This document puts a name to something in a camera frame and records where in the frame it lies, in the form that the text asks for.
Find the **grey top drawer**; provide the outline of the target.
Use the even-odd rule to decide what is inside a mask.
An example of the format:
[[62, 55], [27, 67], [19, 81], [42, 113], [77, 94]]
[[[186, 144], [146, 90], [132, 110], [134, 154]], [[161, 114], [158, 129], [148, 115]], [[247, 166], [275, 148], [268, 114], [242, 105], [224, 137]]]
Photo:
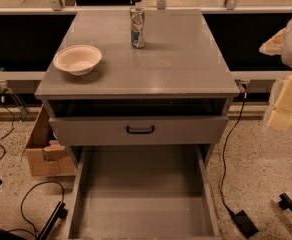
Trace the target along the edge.
[[49, 123], [65, 146], [218, 143], [227, 116], [60, 117]]

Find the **grey drawer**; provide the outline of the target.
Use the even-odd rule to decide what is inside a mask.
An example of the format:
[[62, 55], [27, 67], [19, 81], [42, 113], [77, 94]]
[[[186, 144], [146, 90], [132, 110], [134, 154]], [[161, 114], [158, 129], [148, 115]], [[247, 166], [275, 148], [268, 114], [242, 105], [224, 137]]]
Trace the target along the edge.
[[196, 145], [82, 150], [66, 240], [222, 240]]
[[60, 117], [49, 123], [65, 146], [218, 143], [227, 116]]

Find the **cardboard box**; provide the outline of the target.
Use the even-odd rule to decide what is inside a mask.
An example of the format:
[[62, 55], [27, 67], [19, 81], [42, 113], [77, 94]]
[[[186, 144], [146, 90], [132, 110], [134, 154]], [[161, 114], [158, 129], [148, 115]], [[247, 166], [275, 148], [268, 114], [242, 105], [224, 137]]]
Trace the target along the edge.
[[66, 147], [55, 138], [44, 106], [36, 118], [24, 149], [30, 173], [40, 176], [73, 176], [77, 168]]

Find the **white bowl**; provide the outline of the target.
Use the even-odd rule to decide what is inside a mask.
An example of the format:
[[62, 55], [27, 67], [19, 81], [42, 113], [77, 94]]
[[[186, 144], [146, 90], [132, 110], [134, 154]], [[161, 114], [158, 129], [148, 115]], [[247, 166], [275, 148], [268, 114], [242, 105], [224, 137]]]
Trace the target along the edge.
[[89, 45], [74, 45], [55, 54], [54, 66], [74, 76], [90, 73], [101, 61], [102, 54], [96, 47]]

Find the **black power adapter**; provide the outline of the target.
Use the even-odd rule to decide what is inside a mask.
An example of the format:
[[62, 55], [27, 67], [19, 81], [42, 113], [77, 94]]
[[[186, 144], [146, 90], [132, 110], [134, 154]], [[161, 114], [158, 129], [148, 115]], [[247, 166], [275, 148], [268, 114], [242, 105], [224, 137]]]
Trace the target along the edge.
[[249, 238], [259, 232], [244, 210], [241, 210], [237, 214], [233, 215], [232, 219], [246, 238]]

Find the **black bar left floor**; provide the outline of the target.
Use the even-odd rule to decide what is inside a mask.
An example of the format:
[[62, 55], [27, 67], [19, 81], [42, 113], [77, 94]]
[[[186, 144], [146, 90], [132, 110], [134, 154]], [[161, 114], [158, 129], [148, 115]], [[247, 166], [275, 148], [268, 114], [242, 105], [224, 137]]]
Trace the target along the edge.
[[65, 203], [63, 201], [59, 201], [44, 228], [39, 233], [37, 240], [47, 240], [57, 220], [65, 219], [67, 213], [68, 211], [65, 209]]

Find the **grey drawer cabinet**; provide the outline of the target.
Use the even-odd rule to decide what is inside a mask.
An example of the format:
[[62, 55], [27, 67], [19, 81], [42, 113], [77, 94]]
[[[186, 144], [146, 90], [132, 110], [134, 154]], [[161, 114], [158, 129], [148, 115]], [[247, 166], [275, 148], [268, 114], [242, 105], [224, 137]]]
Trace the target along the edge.
[[[50, 119], [227, 116], [239, 91], [200, 10], [150, 10], [145, 36], [131, 46], [127, 10], [78, 12], [61, 50], [94, 46], [102, 59], [83, 76], [49, 66], [36, 96]], [[194, 145], [208, 159], [216, 144]]]

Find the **silver blue drink can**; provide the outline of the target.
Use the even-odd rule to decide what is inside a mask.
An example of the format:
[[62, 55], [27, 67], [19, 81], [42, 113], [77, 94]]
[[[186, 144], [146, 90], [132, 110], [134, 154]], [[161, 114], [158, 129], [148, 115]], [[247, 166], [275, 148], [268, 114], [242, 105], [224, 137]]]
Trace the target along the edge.
[[145, 46], [144, 40], [144, 24], [145, 10], [142, 7], [132, 7], [130, 9], [131, 19], [131, 45], [136, 48]]

